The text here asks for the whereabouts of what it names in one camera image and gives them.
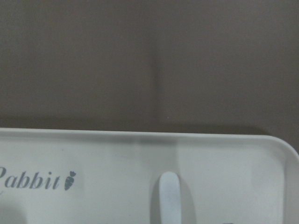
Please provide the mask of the white ceramic soup spoon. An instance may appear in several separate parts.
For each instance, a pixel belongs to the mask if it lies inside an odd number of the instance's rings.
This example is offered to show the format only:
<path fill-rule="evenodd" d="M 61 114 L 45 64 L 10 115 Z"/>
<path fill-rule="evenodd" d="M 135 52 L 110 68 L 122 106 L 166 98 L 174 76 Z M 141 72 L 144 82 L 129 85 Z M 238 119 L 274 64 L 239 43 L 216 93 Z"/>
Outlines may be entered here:
<path fill-rule="evenodd" d="M 181 224 L 180 181 L 177 174 L 165 172 L 159 179 L 159 204 L 162 224 Z"/>

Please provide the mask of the cream rabbit serving tray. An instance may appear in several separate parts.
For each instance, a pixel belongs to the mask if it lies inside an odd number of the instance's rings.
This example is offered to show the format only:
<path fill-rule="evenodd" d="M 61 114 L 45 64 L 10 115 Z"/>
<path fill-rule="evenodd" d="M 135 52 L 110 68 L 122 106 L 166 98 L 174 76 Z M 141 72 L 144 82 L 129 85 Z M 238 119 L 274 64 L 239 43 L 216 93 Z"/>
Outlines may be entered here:
<path fill-rule="evenodd" d="M 174 172 L 184 224 L 296 224 L 299 156 L 265 135 L 2 128 L 3 224 L 159 224 Z"/>

